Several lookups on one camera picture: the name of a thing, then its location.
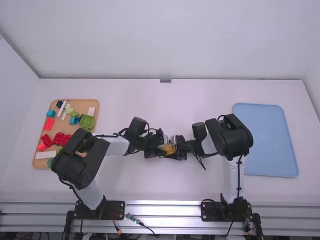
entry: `wooden tray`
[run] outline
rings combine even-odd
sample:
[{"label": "wooden tray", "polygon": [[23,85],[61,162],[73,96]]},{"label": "wooden tray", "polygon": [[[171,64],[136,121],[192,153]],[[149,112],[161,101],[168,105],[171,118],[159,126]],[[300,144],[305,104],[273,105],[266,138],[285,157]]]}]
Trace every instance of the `wooden tray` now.
[{"label": "wooden tray", "polygon": [[[95,131],[96,125],[97,125],[97,116],[98,116],[98,111],[99,111],[99,102],[95,99],[61,99],[66,100],[69,104],[70,107],[73,108],[74,111],[78,112],[80,115],[81,114],[87,114],[88,113],[88,109],[89,107],[94,107],[95,111],[94,111],[94,118],[95,118],[95,125],[93,127],[93,129],[91,130],[92,132]],[[53,102],[51,102],[50,107],[48,109],[49,110],[54,110],[56,112],[56,114],[58,114],[59,112],[59,108],[56,106],[58,100],[54,100]],[[39,137],[39,142],[38,144],[42,143],[42,139],[41,137],[45,134],[48,134],[50,136],[50,138],[53,140],[56,133],[64,133],[65,135],[67,134],[74,134],[74,132],[80,127],[78,124],[76,125],[70,125],[69,121],[70,121],[70,114],[66,114],[65,119],[62,120],[59,117],[55,117],[54,119],[54,124],[51,128],[51,130],[44,130],[42,128],[42,132],[41,135]],[[47,122],[48,117],[45,119],[44,123],[43,123],[43,127],[45,126],[45,123]],[[47,148],[46,150],[44,150],[43,152],[46,151],[54,151],[54,150],[58,150],[61,146],[57,146],[57,145],[53,145],[49,148]],[[49,160],[49,158],[44,158],[44,159],[35,159],[36,157],[36,153],[41,152],[36,148],[36,151],[34,153],[33,156],[33,161],[32,161],[32,165],[35,169],[49,169],[48,165],[47,165],[47,161]]]}]

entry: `blue tray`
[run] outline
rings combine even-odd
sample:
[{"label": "blue tray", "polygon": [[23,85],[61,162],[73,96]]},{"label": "blue tray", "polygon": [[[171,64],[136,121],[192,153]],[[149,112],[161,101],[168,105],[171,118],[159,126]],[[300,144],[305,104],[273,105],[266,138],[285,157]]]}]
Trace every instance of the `blue tray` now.
[{"label": "blue tray", "polygon": [[236,103],[233,113],[253,135],[245,174],[288,178],[299,174],[285,113],[280,106]]}]

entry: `red block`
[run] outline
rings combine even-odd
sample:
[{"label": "red block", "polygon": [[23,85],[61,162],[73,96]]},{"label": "red block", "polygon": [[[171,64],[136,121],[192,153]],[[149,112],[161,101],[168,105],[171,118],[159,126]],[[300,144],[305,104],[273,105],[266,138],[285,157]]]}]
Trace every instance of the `red block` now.
[{"label": "red block", "polygon": [[44,151],[47,149],[46,145],[42,142],[36,147],[39,151]]},{"label": "red block", "polygon": [[52,140],[53,144],[61,145],[61,146],[62,146],[62,143],[64,142],[64,141],[63,141],[64,136],[65,136],[65,135],[64,135],[62,132],[58,132],[58,133],[54,136],[54,138],[53,138],[53,140]]},{"label": "red block", "polygon": [[54,125],[55,119],[54,118],[48,118],[44,125],[44,130],[51,130],[52,126]]},{"label": "red block", "polygon": [[71,137],[72,137],[72,135],[70,135],[70,134],[64,135],[62,138],[62,146],[65,146],[67,144],[67,142],[69,142]]},{"label": "red block", "polygon": [[47,148],[50,148],[54,144],[48,134],[43,135],[41,139]]}]

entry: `white wall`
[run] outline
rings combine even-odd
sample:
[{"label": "white wall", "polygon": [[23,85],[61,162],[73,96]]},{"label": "white wall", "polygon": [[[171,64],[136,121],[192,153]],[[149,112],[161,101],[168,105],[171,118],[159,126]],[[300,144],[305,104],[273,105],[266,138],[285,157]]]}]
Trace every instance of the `white wall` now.
[{"label": "white wall", "polygon": [[310,67],[303,78],[303,82],[311,98],[315,112],[320,119],[320,61]]},{"label": "white wall", "polygon": [[1,36],[0,81],[1,179],[39,82],[39,78]]},{"label": "white wall", "polygon": [[318,0],[0,1],[0,29],[42,77],[301,78]]}]

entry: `white tabletop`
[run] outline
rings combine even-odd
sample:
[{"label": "white tabletop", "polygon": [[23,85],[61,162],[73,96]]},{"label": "white tabletop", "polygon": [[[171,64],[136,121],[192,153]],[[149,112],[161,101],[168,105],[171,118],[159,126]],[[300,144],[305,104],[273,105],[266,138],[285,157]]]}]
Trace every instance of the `white tabletop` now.
[{"label": "white tabletop", "polygon": [[[75,200],[50,170],[33,169],[32,159],[46,112],[56,99],[97,99],[96,132],[112,134],[137,116],[168,136],[193,138],[191,125],[229,114],[235,103],[274,104],[283,108],[296,155],[296,178],[245,175],[250,202],[320,205],[320,123],[301,80],[42,79],[40,80],[5,173],[0,201],[60,202]],[[187,160],[105,158],[96,177],[108,199],[201,201],[219,199],[223,185],[219,156],[203,160],[204,171],[190,154]]]}]

